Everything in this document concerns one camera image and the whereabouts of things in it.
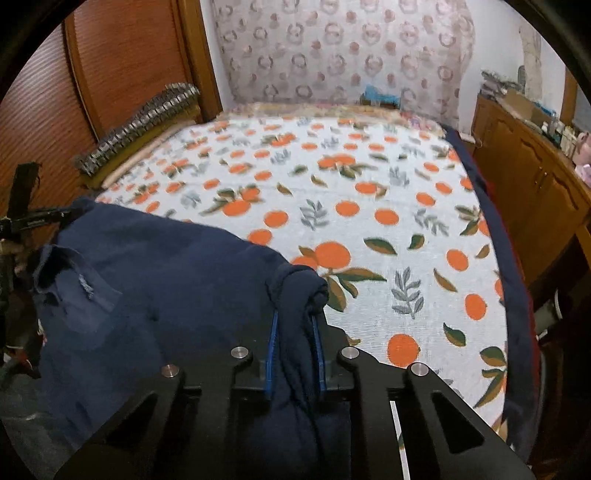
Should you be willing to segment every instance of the white bedsheet with orange pattern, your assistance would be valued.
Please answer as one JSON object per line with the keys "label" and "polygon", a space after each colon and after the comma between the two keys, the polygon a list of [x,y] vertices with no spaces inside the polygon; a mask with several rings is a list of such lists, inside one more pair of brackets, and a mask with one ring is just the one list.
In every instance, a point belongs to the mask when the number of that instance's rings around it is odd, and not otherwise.
{"label": "white bedsheet with orange pattern", "polygon": [[379,361],[428,364],[493,428],[506,320],[486,222],[449,145],[384,123],[187,127],[98,201],[224,228],[314,268],[325,308]]}

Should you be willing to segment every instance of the blue shirt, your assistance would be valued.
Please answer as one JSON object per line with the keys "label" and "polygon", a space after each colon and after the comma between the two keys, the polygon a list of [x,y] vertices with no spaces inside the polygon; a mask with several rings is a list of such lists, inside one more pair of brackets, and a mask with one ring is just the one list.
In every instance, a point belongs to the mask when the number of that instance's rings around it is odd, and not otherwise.
{"label": "blue shirt", "polygon": [[248,326],[270,330],[277,312],[271,409],[249,423],[245,453],[264,466],[260,478],[347,477],[347,411],[321,413],[315,402],[310,316],[323,318],[323,279],[221,229],[90,199],[73,206],[86,213],[43,248],[34,277],[42,388],[75,447],[140,379],[230,351]]}

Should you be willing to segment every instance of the navy blue cloth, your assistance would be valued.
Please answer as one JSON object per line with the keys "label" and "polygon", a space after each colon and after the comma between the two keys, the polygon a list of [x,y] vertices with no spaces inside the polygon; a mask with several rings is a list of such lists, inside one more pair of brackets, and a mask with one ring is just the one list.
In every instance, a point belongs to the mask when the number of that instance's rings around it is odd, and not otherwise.
{"label": "navy blue cloth", "polygon": [[488,195],[486,181],[458,133],[449,127],[446,132],[446,140],[458,153],[472,182],[495,247],[507,318],[508,376],[504,405],[504,417],[509,427],[507,443],[514,445],[520,458],[527,461],[537,434],[540,388],[540,351],[533,328],[530,295],[503,220]]}
{"label": "navy blue cloth", "polygon": [[138,381],[239,345],[278,314],[271,408],[246,422],[256,478],[347,478],[350,420],[316,404],[311,316],[326,282],[274,250],[221,229],[77,200],[86,213],[43,249],[35,271],[46,330],[41,382],[79,447]]}

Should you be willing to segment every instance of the wooden cabinet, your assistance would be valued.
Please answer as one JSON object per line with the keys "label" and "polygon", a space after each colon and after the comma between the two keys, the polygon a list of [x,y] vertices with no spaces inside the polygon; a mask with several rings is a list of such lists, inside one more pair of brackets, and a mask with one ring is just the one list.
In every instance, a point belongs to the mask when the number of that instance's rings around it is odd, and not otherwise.
{"label": "wooden cabinet", "polygon": [[526,283],[538,279],[584,224],[591,192],[550,142],[480,98],[474,158],[520,257]]}

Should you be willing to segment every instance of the metal screw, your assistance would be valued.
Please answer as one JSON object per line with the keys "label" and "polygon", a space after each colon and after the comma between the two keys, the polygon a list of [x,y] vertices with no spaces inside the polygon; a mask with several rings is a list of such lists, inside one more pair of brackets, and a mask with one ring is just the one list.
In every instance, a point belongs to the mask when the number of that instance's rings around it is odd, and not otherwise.
{"label": "metal screw", "polygon": [[245,346],[236,346],[232,349],[230,355],[238,359],[244,358],[248,355],[248,348]]}
{"label": "metal screw", "polygon": [[164,365],[161,369],[160,369],[160,373],[162,373],[163,376],[165,376],[166,378],[172,378],[172,377],[176,377],[178,375],[178,373],[180,372],[180,368],[177,367],[176,365],[173,364],[168,364],[168,365]]}
{"label": "metal screw", "polygon": [[340,354],[345,358],[352,360],[353,358],[357,358],[359,356],[359,350],[357,350],[354,346],[346,346],[340,351]]}
{"label": "metal screw", "polygon": [[429,373],[429,367],[425,364],[416,363],[411,366],[410,371],[417,377],[424,377]]}

